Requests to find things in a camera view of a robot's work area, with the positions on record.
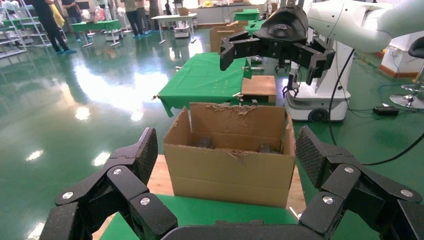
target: orange baseboard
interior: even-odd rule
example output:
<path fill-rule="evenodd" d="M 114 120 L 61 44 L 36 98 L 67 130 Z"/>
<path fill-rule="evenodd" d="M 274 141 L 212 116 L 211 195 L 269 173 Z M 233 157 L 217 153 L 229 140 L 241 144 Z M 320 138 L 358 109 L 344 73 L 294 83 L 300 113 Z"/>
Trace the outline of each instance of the orange baseboard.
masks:
<path fill-rule="evenodd" d="M 393 70 L 391 70 L 390 68 L 384 66 L 384 65 L 380 65 L 378 67 L 378 69 L 380 69 L 383 73 L 386 73 L 387 75 L 393 77 L 393 78 L 416 78 L 418 75 L 418 72 L 395 72 Z"/>
<path fill-rule="evenodd" d="M 384 57 L 384 52 L 382 52 L 382 51 L 377 51 L 377 52 L 374 52 L 374 55 L 375 56 L 377 56 L 377 57 L 380 57 L 380 58 L 383 58 Z"/>

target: black stool seat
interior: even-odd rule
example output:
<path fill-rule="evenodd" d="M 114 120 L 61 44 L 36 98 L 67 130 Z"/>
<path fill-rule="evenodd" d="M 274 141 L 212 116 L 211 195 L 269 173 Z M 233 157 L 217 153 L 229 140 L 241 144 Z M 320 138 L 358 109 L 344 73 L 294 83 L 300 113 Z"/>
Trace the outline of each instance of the black stool seat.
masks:
<path fill-rule="evenodd" d="M 424 59 L 424 36 L 412 43 L 408 53 L 414 58 Z"/>

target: green table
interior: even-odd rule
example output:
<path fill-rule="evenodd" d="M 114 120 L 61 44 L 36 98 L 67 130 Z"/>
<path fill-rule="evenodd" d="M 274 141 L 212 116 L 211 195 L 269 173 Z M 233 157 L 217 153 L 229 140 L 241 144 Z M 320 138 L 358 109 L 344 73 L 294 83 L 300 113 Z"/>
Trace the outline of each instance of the green table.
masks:
<path fill-rule="evenodd" d="M 91 31 L 91 30 L 111 31 L 113 43 L 110 46 L 114 47 L 114 46 L 120 44 L 119 41 L 115 40 L 114 31 L 113 31 L 113 30 L 120 30 L 121 29 L 121 24 L 120 24 L 119 20 L 98 21 L 98 22 L 95 22 L 95 23 L 80 22 L 80 23 L 72 24 L 72 28 L 73 28 L 74 32 L 87 32 L 87 31 Z M 87 48 L 87 47 L 92 46 L 93 42 L 89 42 L 89 40 L 87 39 L 87 36 L 85 34 L 83 34 L 83 36 L 84 36 L 86 44 L 83 45 L 82 47 Z"/>
<path fill-rule="evenodd" d="M 250 35 L 252 35 L 254 32 L 261 29 L 262 24 L 264 23 L 265 20 L 250 20 L 248 25 L 244 29 L 248 31 Z"/>
<path fill-rule="evenodd" d="M 283 208 L 210 201 L 196 198 L 157 195 L 178 219 L 178 226 L 211 225 L 216 220 L 250 222 L 263 220 L 266 224 L 295 224 Z M 116 214 L 101 236 L 101 240 L 138 240 L 124 218 Z"/>
<path fill-rule="evenodd" d="M 216 52 L 196 54 L 171 78 L 159 92 L 166 112 L 171 117 L 171 108 L 189 107 L 191 102 L 217 103 L 232 102 L 242 91 L 243 77 L 251 78 L 252 71 L 246 71 L 246 58 L 235 59 L 226 71 L 220 70 L 220 55 Z"/>
<path fill-rule="evenodd" d="M 235 21 L 246 21 L 246 20 L 258 20 L 259 19 L 259 9 L 244 9 L 243 11 L 235 12 L 234 22 Z"/>
<path fill-rule="evenodd" d="M 86 22 L 80 22 L 72 24 L 72 28 L 75 32 L 86 32 L 90 30 L 115 30 L 115 29 L 121 29 L 121 24 L 119 20 L 112 20 L 112 21 L 98 21 L 96 23 L 86 23 Z"/>

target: white table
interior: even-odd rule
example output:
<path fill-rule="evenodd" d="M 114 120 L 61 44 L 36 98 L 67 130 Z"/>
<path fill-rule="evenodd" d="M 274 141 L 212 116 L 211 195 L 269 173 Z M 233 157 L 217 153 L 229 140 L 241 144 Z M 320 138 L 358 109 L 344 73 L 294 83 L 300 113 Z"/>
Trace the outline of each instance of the white table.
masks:
<path fill-rule="evenodd" d="M 178 22 L 178 21 L 188 21 L 190 24 L 190 37 L 191 37 L 191 43 L 194 43 L 196 41 L 195 38 L 195 31 L 193 29 L 193 18 L 197 15 L 197 13 L 189 13 L 187 16 L 180 16 L 180 15 L 161 15 L 161 16 L 155 16 L 151 19 L 157 20 L 159 23 L 159 32 L 160 32 L 160 42 L 159 44 L 163 44 L 166 40 L 162 37 L 162 24 L 161 23 L 169 23 L 169 22 Z"/>

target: black device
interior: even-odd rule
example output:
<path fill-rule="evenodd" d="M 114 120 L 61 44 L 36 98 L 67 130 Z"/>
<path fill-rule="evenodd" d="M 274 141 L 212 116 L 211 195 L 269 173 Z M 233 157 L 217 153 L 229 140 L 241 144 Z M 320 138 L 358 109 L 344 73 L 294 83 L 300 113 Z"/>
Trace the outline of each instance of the black device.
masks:
<path fill-rule="evenodd" d="M 90 9 L 90 4 L 88 1 L 78 1 L 76 4 L 81 10 Z"/>
<path fill-rule="evenodd" d="M 225 71 L 234 59 L 256 55 L 277 59 L 278 69 L 287 69 L 285 60 L 290 60 L 308 70 L 310 85 L 330 69 L 336 52 L 319 38 L 308 43 L 307 31 L 308 17 L 302 8 L 280 7 L 252 36 L 243 31 L 221 39 L 220 69 Z M 289 79 L 288 90 L 293 90 L 293 81 Z"/>
<path fill-rule="evenodd" d="M 372 110 L 378 116 L 397 116 L 399 109 L 393 106 L 376 106 Z"/>
<path fill-rule="evenodd" d="M 142 240 L 328 240 L 346 211 L 357 213 L 383 240 L 424 240 L 418 192 L 367 169 L 346 149 L 321 142 L 306 126 L 296 157 L 319 192 L 299 224 L 178 227 L 175 215 L 146 187 L 157 155 L 156 131 L 147 128 L 136 144 L 115 150 L 99 172 L 57 196 L 40 240 L 91 240 L 116 212 Z"/>

